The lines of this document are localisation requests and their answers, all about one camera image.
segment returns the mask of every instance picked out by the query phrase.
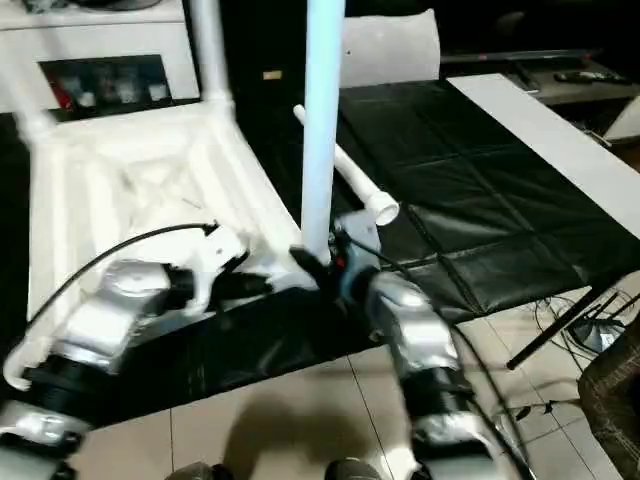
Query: red object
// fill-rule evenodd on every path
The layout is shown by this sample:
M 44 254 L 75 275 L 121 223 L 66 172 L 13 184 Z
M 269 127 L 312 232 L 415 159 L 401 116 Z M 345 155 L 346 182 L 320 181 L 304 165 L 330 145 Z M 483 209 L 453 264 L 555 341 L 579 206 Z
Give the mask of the red object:
M 49 85 L 51 85 L 51 90 L 53 91 L 53 95 L 56 97 L 60 108 L 64 108 L 65 110 L 73 109 L 73 99 L 71 98 L 71 95 L 69 95 L 64 88 L 58 85 L 58 82 L 55 79 L 49 79 Z

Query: white pvc pipe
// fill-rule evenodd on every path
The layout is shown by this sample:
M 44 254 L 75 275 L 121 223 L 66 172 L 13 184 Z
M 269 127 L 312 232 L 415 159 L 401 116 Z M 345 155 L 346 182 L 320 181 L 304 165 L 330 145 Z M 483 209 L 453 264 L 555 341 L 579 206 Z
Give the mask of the white pvc pipe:
M 300 120 L 300 123 L 304 125 L 304 107 L 296 105 L 293 107 L 293 113 Z M 364 207 L 376 219 L 376 224 L 382 226 L 394 221 L 398 213 L 400 213 L 398 202 L 387 192 L 380 190 L 337 143 L 335 144 L 334 155 L 336 170 L 340 172 L 342 178 L 346 180 L 354 193 L 362 200 Z
M 11 55 L 19 56 L 20 53 L 10 51 L 6 40 L 0 41 L 0 87 L 17 119 L 22 140 L 36 143 L 40 134 L 53 129 L 57 122 L 40 108 L 29 78 L 25 77 L 19 62 L 12 62 Z
M 191 0 L 193 26 L 198 46 L 200 77 L 205 102 L 226 107 L 231 94 L 226 77 L 224 42 L 218 0 Z
M 328 262 L 345 0 L 308 0 L 302 242 Z

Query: white tile floor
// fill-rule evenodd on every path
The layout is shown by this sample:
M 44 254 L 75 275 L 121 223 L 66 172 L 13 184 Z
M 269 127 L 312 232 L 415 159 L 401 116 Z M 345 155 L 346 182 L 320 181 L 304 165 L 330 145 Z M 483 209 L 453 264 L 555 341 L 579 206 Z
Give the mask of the white tile floor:
M 463 329 L 511 406 L 577 396 L 579 370 L 553 345 L 520 369 L 504 370 L 537 333 L 528 306 Z M 463 358 L 470 362 L 466 351 Z M 495 413 L 482 374 L 470 368 L 468 376 L 480 403 Z M 538 479 L 620 478 L 577 407 L 556 406 L 549 415 L 534 409 L 520 425 Z M 224 462 L 236 480 L 321 480 L 328 462 L 355 456 L 385 480 L 406 480 L 414 466 L 407 428 L 390 358 L 378 348 L 95 432 L 73 464 L 86 480 L 163 480 L 196 461 Z M 504 454 L 500 463 L 510 470 Z

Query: black cable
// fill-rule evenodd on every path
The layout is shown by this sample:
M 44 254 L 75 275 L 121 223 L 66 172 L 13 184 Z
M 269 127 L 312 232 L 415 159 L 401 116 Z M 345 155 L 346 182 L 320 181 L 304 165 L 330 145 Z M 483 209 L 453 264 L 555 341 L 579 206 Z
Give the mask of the black cable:
M 480 415 L 480 417 L 482 418 L 482 421 L 484 422 L 485 426 L 491 431 L 491 434 L 498 441 L 498 443 L 500 444 L 500 447 L 505 451 L 505 453 L 509 456 L 509 458 L 513 462 L 513 465 L 514 467 L 516 467 L 516 470 L 518 471 L 518 475 L 520 475 L 520 478 L 523 478 L 523 479 L 528 478 L 531 480 L 535 480 L 535 476 L 527 466 L 529 462 L 527 462 L 525 459 L 523 459 L 523 457 L 521 457 L 518 453 L 516 453 L 516 451 L 511 446 L 511 444 L 507 442 L 507 440 L 504 438 L 504 435 L 502 435 L 502 433 L 498 430 L 495 423 L 493 423 L 489 418 L 489 416 L 484 412 L 484 410 L 482 410 L 478 401 L 475 398 L 473 398 L 470 400 L 470 402 L 476 407 L 478 415 Z M 524 453 L 526 451 L 524 448 L 524 444 L 520 444 L 520 446 Z
M 353 243 L 358 248 L 361 248 L 365 252 L 368 252 L 368 253 L 370 253 L 372 255 L 375 255 L 376 257 L 380 258 L 381 260 L 384 260 L 389 265 L 391 265 L 393 268 L 395 268 L 396 270 L 400 271 L 402 273 L 402 275 L 408 281 L 414 283 L 416 286 L 421 288 L 420 284 L 414 278 L 414 276 L 411 274 L 411 272 L 406 267 L 404 267 L 403 265 L 399 264 L 395 260 L 392 260 L 391 258 L 387 257 L 383 253 L 376 251 L 375 249 L 369 247 L 368 245 L 365 245 L 365 244 L 359 242 L 358 240 L 355 240 L 355 239 L 351 238 L 351 236 L 349 236 L 344 231 L 339 232 L 339 234 L 343 235 L 348 241 Z M 513 429 L 513 432 L 514 432 L 514 434 L 516 436 L 516 440 L 517 440 L 518 444 L 522 446 L 524 463 L 528 464 L 529 463 L 529 456 L 528 456 L 527 450 L 525 448 L 524 440 L 522 438 L 522 432 L 520 431 L 520 428 L 518 427 L 518 424 L 517 424 L 516 420 L 514 419 L 513 415 L 511 414 L 511 410 L 509 409 L 504 396 L 500 392 L 500 389 L 498 388 L 498 385 L 496 384 L 495 380 L 493 379 L 493 376 L 491 375 L 491 372 L 489 371 L 489 368 L 487 367 L 487 364 L 482 359 L 481 355 L 478 353 L 478 351 L 476 350 L 476 348 L 473 345 L 473 343 L 471 342 L 471 340 L 469 340 L 469 338 L 462 332 L 462 330 L 460 330 L 460 328 L 457 325 L 449 325 L 449 328 L 451 328 L 451 330 L 453 332 L 455 332 L 462 339 L 462 341 L 467 345 L 467 347 L 471 351 L 471 354 L 474 356 L 474 358 L 477 360 L 478 364 L 480 365 L 480 369 L 482 370 L 482 373 L 486 377 L 489 385 L 491 386 L 491 389 L 493 390 L 493 393 L 495 394 L 495 396 L 496 396 L 496 398 L 498 400 L 498 405 L 500 406 L 500 409 L 502 409 L 502 411 L 505 412 L 505 415 L 507 416 L 507 419 L 509 420 L 509 423 L 510 423 L 511 428 Z M 498 437 L 500 439 L 499 443 L 501 443 L 502 448 L 511 457 L 511 461 L 514 463 L 514 465 L 518 469 L 518 472 L 520 473 L 521 477 L 523 479 L 524 478 L 533 478 L 531 473 L 530 473 L 530 471 L 529 471 L 529 468 L 526 467 L 526 465 L 524 465 L 525 470 L 522 470 L 521 464 L 523 463 L 523 459 L 520 458 L 518 455 L 516 455 L 515 452 L 513 452 L 513 449 L 510 448 L 510 445 L 508 445 L 508 442 L 504 439 L 502 434 L 495 428 L 495 425 L 493 425 L 493 423 L 491 422 L 489 417 L 484 412 L 482 412 L 482 409 L 479 408 L 479 405 L 477 404 L 477 402 L 474 400 L 473 403 L 475 404 L 476 408 L 478 408 L 481 411 L 481 415 L 484 417 L 483 419 L 485 421 L 488 421 L 489 423 L 491 423 L 491 425 L 493 426 L 494 435 L 496 435 L 496 437 Z
M 535 307 L 533 310 L 533 319 L 535 320 L 536 324 L 538 325 L 538 330 L 540 330 L 541 332 L 544 330 L 542 328 L 542 324 L 540 323 L 540 319 L 538 318 L 538 309 L 540 308 L 540 302 L 536 302 L 535 303 Z M 561 350 L 565 350 L 566 352 L 572 353 L 571 348 L 565 348 L 562 345 L 560 345 L 558 342 L 556 342 L 555 340 L 551 340 L 551 343 L 553 343 L 556 347 L 558 347 Z M 577 352 L 573 352 L 575 355 L 579 356 L 580 358 L 583 358 L 585 360 L 589 360 L 591 361 L 592 359 L 587 357 L 586 355 L 582 355 L 581 353 L 577 353 Z
M 82 267 L 80 267 L 73 275 L 71 275 L 58 289 L 53 292 L 53 294 L 40 306 L 38 311 L 31 317 L 29 321 L 29 325 L 35 325 L 35 321 L 40 318 L 51 306 L 54 302 L 64 293 L 66 292 L 73 283 L 75 283 L 81 276 L 95 267 L 98 263 L 103 261 L 105 258 L 113 255 L 114 253 L 126 248 L 134 243 L 141 242 L 142 240 L 146 240 L 147 238 L 155 237 L 158 235 L 162 235 L 169 232 L 175 232 L 178 230 L 191 230 L 191 229 L 200 229 L 204 230 L 205 234 L 208 234 L 217 228 L 216 225 L 211 225 L 208 223 L 183 223 L 179 225 L 172 225 L 170 227 L 158 228 L 157 230 L 151 230 L 149 232 L 136 235 L 135 237 L 131 237 L 113 247 L 109 250 L 102 252 L 100 255 L 95 257 L 93 260 L 90 260 Z
M 498 385 L 496 384 L 495 380 L 493 379 L 493 375 L 491 375 L 491 372 L 489 371 L 489 368 L 487 367 L 487 364 L 482 359 L 482 356 L 480 355 L 478 350 L 476 350 L 475 346 L 473 345 L 473 342 L 471 342 L 471 340 L 469 340 L 469 337 L 467 337 L 464 334 L 464 332 L 462 332 L 462 330 L 460 330 L 460 328 L 457 325 L 449 325 L 449 327 L 451 328 L 451 330 L 453 332 L 456 333 L 456 335 L 458 335 L 462 339 L 462 341 L 465 343 L 467 348 L 469 348 L 469 350 L 471 351 L 471 354 L 473 355 L 473 357 L 478 362 L 478 365 L 480 365 L 480 370 L 482 371 L 483 375 L 487 379 L 489 385 L 491 386 L 491 390 L 493 390 L 493 393 L 495 394 L 495 396 L 496 396 L 496 398 L 498 400 L 498 406 L 504 412 L 504 414 L 507 416 L 507 420 L 509 420 L 509 424 L 510 424 L 511 428 L 513 429 L 513 433 L 516 436 L 517 443 L 522 446 L 524 461 L 526 463 L 529 463 L 529 454 L 527 452 L 527 449 L 525 448 L 524 439 L 522 438 L 522 432 L 520 431 L 520 427 L 518 426 L 518 423 L 516 422 L 516 419 L 513 417 L 513 414 L 511 413 L 511 409 L 507 405 L 507 401 L 505 400 L 504 396 L 502 395 L 502 392 L 500 391 L 500 389 L 498 388 Z
M 571 347 L 569 347 L 567 334 L 564 331 L 562 331 L 560 332 L 560 336 L 562 337 L 562 340 L 564 340 L 564 344 L 567 346 L 567 350 L 569 351 L 569 355 L 571 355 L 571 358 L 573 359 L 573 363 L 576 364 L 576 367 L 578 367 L 578 370 L 580 370 L 580 375 L 582 375 L 584 373 L 584 368 L 582 368 L 582 365 L 580 365 L 580 362 L 576 358 L 576 353 L 573 351 Z

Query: black leather mat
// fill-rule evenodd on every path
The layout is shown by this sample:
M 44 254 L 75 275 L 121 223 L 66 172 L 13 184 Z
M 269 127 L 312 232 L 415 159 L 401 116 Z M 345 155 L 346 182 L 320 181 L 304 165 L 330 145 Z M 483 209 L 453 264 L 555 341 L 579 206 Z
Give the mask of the black leather mat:
M 295 218 L 302 128 L 290 107 L 240 125 Z M 403 204 L 380 229 L 451 321 L 468 320 L 640 267 L 640 241 L 445 81 L 347 89 L 338 143 Z M 334 212 L 361 204 L 341 182 Z

